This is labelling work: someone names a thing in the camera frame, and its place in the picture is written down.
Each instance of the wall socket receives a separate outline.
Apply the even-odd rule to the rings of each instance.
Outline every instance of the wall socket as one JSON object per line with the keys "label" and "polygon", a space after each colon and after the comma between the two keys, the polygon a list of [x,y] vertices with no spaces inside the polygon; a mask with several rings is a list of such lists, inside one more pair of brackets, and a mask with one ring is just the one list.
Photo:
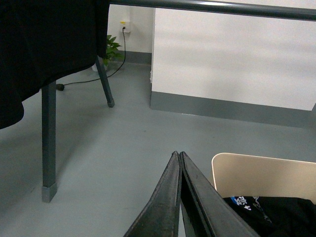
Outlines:
{"label": "wall socket", "polygon": [[120,29],[119,29],[120,32],[122,32],[123,27],[125,27],[124,33],[130,33],[130,22],[129,21],[120,21],[119,26],[120,26]]}

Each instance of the floor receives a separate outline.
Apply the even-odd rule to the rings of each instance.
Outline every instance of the floor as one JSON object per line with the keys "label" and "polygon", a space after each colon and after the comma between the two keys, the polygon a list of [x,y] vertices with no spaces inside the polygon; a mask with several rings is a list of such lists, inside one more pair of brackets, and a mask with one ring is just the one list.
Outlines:
{"label": "floor", "polygon": [[[174,150],[206,177],[222,152],[316,162],[314,130],[151,110],[150,70],[127,63],[109,78],[114,108],[100,81],[57,91],[51,203],[41,202],[41,94],[24,102],[23,120],[0,130],[0,237],[121,237]],[[88,69],[58,83],[95,78]]]}

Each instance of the beige chair back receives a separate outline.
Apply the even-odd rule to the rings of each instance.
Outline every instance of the beige chair back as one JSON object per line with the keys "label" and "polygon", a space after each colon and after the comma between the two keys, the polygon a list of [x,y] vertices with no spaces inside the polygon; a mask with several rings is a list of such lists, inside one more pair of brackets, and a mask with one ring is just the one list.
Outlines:
{"label": "beige chair back", "polygon": [[212,159],[214,188],[223,197],[296,197],[316,204],[316,163],[220,153]]}

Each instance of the black cable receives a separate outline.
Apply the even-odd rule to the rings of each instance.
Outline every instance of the black cable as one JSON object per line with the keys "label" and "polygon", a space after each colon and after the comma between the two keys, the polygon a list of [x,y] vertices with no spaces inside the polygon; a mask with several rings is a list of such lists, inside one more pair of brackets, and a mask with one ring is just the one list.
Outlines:
{"label": "black cable", "polygon": [[[123,60],[122,64],[120,65],[120,67],[119,67],[114,73],[112,73],[111,75],[107,76],[107,78],[113,76],[113,75],[124,65],[124,63],[125,63],[125,60],[126,60],[126,41],[125,41],[124,29],[125,29],[125,27],[122,28],[123,37],[124,37],[124,60]],[[94,80],[88,80],[88,81],[71,82],[71,83],[67,83],[67,84],[56,84],[56,89],[62,91],[62,90],[65,89],[65,86],[66,86],[66,85],[79,84],[79,83],[87,83],[87,82],[92,82],[92,81],[96,81],[96,80],[99,80],[99,79],[100,79],[100,78],[94,79]]]}

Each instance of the white wall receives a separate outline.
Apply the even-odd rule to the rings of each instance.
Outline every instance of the white wall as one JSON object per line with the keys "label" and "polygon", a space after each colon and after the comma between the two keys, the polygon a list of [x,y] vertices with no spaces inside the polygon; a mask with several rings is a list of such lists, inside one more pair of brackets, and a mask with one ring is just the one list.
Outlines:
{"label": "white wall", "polygon": [[152,52],[154,8],[110,5],[108,34],[117,36],[117,42],[124,46],[120,21],[131,22],[131,33],[125,33],[126,50]]}
{"label": "white wall", "polygon": [[[234,2],[316,8],[314,0]],[[157,9],[152,89],[312,110],[315,42],[316,22]]]}

